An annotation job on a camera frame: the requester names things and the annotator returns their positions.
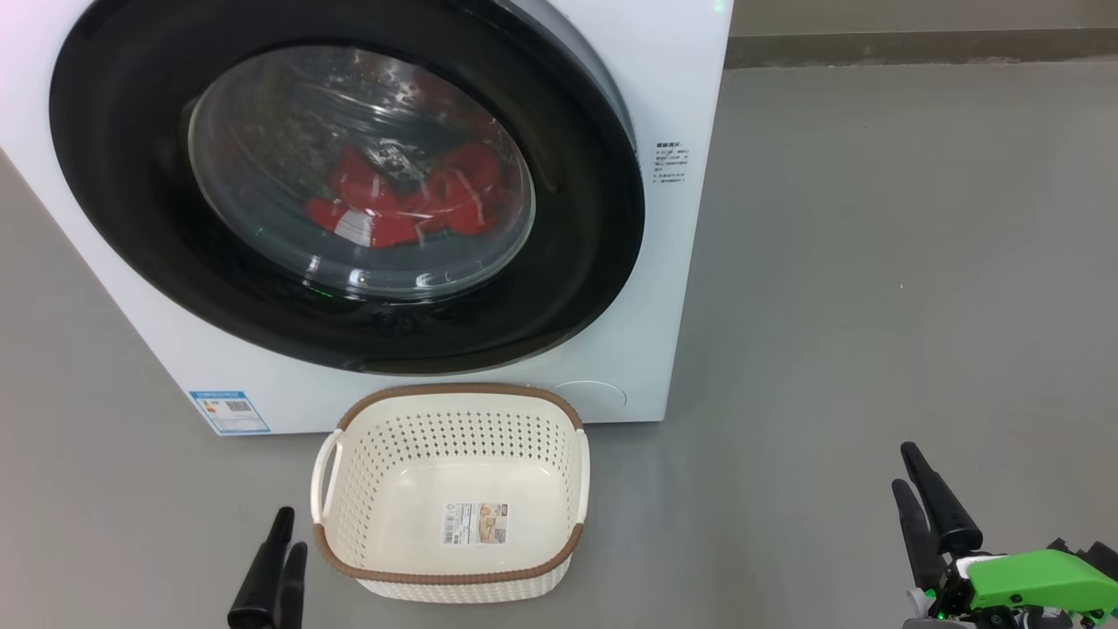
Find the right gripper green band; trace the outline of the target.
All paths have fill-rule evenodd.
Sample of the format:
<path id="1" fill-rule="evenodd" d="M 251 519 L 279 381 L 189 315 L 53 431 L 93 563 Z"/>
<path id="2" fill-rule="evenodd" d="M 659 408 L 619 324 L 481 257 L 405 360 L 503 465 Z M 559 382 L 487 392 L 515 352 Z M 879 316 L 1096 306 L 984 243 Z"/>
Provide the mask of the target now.
<path id="1" fill-rule="evenodd" d="M 909 483 L 892 482 L 915 589 L 907 628 L 1110 628 L 1115 550 L 976 554 L 983 533 L 915 442 L 900 452 Z M 955 560 L 947 564 L 942 555 Z"/>

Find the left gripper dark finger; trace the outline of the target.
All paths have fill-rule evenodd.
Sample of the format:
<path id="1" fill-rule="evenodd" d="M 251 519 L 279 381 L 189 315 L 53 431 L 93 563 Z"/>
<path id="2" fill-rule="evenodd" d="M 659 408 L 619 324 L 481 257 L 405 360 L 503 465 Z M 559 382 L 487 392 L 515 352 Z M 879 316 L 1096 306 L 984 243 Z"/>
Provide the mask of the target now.
<path id="1" fill-rule="evenodd" d="M 280 573 L 280 595 L 274 617 L 274 628 L 302 628 L 305 601 L 305 566 L 307 566 L 307 543 L 299 542 L 290 553 Z"/>
<path id="2" fill-rule="evenodd" d="M 295 511 L 277 509 L 267 537 L 256 552 L 252 566 L 227 613 L 228 628 L 275 628 L 280 580 L 294 530 Z"/>

